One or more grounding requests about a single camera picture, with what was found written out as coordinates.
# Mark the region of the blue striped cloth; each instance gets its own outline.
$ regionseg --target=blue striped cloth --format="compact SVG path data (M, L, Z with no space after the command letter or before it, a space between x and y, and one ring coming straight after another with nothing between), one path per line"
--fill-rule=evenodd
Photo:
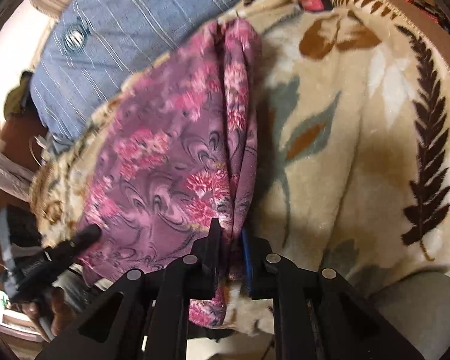
M131 73L175 50L204 21L238 0L73 0L31 81L42 123L75 140Z

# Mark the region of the silver screw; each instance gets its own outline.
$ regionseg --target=silver screw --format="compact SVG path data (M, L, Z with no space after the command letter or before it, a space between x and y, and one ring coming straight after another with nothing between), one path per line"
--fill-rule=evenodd
M193 255L193 254L187 254L184 258L183 258L183 262L189 266L192 266L193 264L195 264L198 261L198 257Z
M133 271L129 271L127 273L128 280L137 280L140 279L140 276L142 276L142 272L140 272L138 269L134 269Z
M332 268L325 268L325 269L322 271L322 276L323 276L325 279L334 279L334 278L337 277L337 273L336 273L335 270L332 269Z
M282 259L278 254L275 254L275 253L267 254L266 258L270 264L276 264L277 262L279 262Z

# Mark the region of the red tag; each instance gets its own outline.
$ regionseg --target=red tag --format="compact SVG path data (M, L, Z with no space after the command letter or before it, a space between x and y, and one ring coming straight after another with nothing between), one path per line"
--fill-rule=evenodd
M325 9L322 0L298 0L298 1L302 5L302 8L306 11L323 11Z

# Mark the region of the folded purple cloth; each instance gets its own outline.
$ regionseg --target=folded purple cloth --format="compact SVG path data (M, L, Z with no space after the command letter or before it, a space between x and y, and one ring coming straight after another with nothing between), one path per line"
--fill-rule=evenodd
M119 106L98 156L78 229L97 223L99 242L81 257L112 281L190 252L218 217L223 272L236 262L257 166L249 100L260 39L242 19L204 26L164 64L144 74ZM222 323L219 291L192 301L190 320Z

